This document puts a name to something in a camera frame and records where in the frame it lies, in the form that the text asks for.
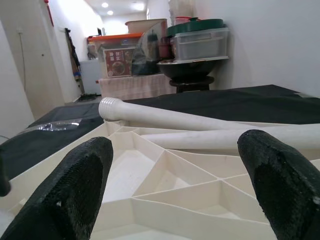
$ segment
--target electrical wire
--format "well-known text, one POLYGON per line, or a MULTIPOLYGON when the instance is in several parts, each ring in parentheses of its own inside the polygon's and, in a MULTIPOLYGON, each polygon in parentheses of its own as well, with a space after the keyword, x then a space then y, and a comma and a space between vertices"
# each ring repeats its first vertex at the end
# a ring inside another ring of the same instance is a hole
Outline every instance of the electrical wire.
POLYGON ((6 137, 6 136, 2 136, 2 135, 0 135, 0 138, 4 138, 4 139, 10 139, 9 137, 6 137))
POLYGON ((21 45, 21 51, 22 51, 22 61, 23 61, 23 86, 24 86, 24 91, 26 91, 26 89, 27 89, 26 60, 25 60, 24 45, 22 42, 22 32, 19 32, 19 38, 20 38, 20 45, 21 45))

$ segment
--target pink tablecloth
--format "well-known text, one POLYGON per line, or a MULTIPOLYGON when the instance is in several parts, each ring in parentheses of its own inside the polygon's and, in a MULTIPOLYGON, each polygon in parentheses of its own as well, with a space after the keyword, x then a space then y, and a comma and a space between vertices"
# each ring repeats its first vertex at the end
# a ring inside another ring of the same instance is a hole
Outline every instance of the pink tablecloth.
POLYGON ((176 93, 176 88, 170 86, 169 81, 170 78, 165 75, 157 74, 100 79, 99 83, 103 98, 130 100, 176 93))

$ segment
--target black basin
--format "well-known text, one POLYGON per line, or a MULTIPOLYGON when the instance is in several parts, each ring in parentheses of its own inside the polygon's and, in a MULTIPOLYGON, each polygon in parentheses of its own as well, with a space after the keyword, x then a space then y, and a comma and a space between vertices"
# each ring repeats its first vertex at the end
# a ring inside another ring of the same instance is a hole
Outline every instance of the black basin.
POLYGON ((157 65, 164 75, 175 82, 188 82, 204 78, 215 68, 218 62, 217 60, 198 60, 177 63, 173 60, 165 60, 157 65))

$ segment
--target ceiling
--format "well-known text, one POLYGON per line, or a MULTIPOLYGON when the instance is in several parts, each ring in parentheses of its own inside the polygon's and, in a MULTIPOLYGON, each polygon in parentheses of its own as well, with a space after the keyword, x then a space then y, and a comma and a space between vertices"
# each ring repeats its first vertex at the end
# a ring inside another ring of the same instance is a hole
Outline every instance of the ceiling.
POLYGON ((141 4, 143 3, 147 6, 148 0, 85 0, 100 16, 108 16, 108 11, 113 11, 113 15, 126 15, 126 14, 136 14, 143 13, 147 10, 147 7, 144 10, 136 10, 133 8, 134 3, 141 4), (108 3, 109 7, 102 7, 103 3, 108 3))

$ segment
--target pvc pipe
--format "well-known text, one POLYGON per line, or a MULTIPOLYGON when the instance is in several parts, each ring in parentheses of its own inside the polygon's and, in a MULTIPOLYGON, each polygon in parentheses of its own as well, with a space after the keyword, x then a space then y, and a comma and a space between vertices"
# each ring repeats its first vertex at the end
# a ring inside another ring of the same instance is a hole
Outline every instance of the pvc pipe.
MULTIPOLYGON (((280 141, 298 149, 320 148, 320 124, 272 126, 263 130, 280 141)), ((190 131, 142 135, 165 149, 236 150, 237 141, 245 130, 190 131)))
POLYGON ((106 97, 100 102, 99 113, 107 121, 135 121, 177 130, 207 131, 253 128, 253 126, 232 121, 126 103, 112 97, 106 97))

